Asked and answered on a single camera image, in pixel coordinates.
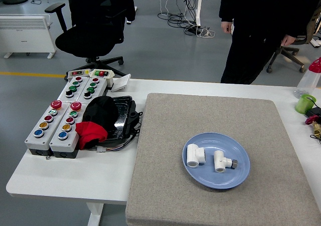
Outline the person's left hand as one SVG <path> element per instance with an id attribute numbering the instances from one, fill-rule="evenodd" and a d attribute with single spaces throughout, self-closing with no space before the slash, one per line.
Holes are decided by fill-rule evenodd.
<path id="1" fill-rule="evenodd" d="M 281 41 L 281 46 L 286 47 L 291 45 L 295 41 L 296 37 L 292 37 L 290 35 L 285 35 L 283 40 Z"/>

